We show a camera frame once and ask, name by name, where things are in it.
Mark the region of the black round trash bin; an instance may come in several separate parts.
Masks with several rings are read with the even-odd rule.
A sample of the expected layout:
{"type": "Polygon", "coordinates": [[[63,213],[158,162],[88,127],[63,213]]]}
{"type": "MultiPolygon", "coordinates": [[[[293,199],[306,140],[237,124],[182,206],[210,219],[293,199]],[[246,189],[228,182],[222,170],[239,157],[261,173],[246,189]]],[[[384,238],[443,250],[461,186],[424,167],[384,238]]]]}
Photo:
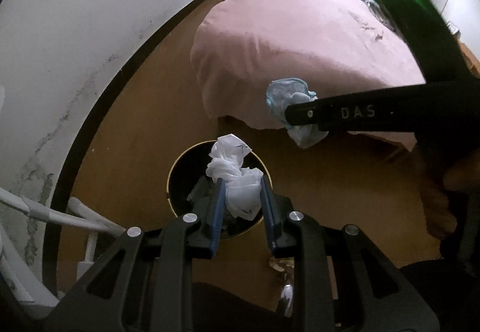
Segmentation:
{"type": "MultiPolygon", "coordinates": [[[[212,159],[210,153],[215,142],[208,140],[197,143],[173,163],[167,179],[167,199],[176,216],[191,213],[198,199],[212,196],[214,182],[206,175],[206,170],[212,159]]],[[[252,221],[248,221],[241,217],[234,218],[225,208],[220,238],[226,240],[241,236],[262,221],[261,211],[252,221]]]]}

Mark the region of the white tissue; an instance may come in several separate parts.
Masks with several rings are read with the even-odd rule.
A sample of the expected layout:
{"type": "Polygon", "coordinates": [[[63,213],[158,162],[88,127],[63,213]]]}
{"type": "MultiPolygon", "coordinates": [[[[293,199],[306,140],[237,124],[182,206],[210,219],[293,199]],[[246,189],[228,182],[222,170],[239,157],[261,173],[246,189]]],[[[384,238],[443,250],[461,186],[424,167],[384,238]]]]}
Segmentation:
{"type": "Polygon", "coordinates": [[[234,134],[220,136],[213,144],[209,154],[212,160],[206,169],[206,175],[214,183],[219,179],[225,182],[225,204],[230,214],[249,222],[260,211],[261,180],[264,177],[260,169],[243,166],[250,153],[250,147],[234,134]]]}

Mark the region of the blue mask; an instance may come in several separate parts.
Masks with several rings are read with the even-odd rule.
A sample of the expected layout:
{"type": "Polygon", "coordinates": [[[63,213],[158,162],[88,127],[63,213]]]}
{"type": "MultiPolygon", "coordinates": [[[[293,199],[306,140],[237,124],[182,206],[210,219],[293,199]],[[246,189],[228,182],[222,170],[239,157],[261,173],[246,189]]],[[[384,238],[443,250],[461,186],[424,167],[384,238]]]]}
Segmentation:
{"type": "Polygon", "coordinates": [[[273,80],[266,91],[266,104],[270,113],[287,129],[289,137],[296,145],[303,149],[319,143],[329,132],[318,130],[317,125],[290,125],[285,111],[290,105],[314,100],[317,100],[316,92],[310,91],[307,83],[296,77],[273,80]]]}

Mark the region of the pink bed cover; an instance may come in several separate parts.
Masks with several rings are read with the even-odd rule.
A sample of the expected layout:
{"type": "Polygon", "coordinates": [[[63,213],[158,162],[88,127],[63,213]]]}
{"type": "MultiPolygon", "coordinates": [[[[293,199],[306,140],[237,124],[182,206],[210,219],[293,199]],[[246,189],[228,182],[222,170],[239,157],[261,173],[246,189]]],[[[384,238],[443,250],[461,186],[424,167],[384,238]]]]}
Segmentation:
{"type": "Polygon", "coordinates": [[[404,41],[362,0],[225,0],[190,60],[212,118],[282,129],[289,101],[422,84],[404,41]]]}

